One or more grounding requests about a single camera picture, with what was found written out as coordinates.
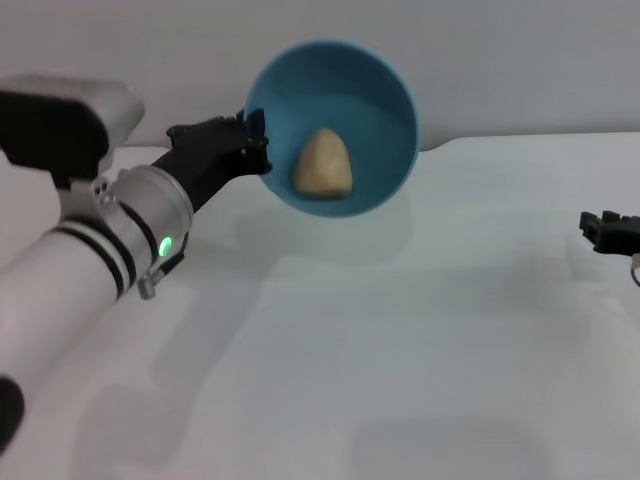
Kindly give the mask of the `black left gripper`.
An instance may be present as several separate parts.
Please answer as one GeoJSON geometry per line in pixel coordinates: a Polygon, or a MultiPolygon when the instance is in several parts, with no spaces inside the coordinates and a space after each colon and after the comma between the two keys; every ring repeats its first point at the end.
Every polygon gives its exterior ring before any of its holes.
{"type": "Polygon", "coordinates": [[[268,159],[264,110],[235,117],[215,117],[167,131],[171,149],[152,163],[169,174],[186,193],[194,212],[200,210],[231,180],[244,175],[265,175],[268,159]]]}

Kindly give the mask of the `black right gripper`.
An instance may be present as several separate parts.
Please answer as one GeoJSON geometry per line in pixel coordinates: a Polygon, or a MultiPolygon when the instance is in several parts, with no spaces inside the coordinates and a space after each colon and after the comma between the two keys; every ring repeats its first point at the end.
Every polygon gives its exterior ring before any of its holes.
{"type": "Polygon", "coordinates": [[[621,216],[613,211],[605,210],[601,216],[582,212],[579,229],[597,253],[617,253],[632,257],[639,253],[639,217],[621,216]],[[614,224],[614,240],[609,239],[609,228],[614,224]]]}

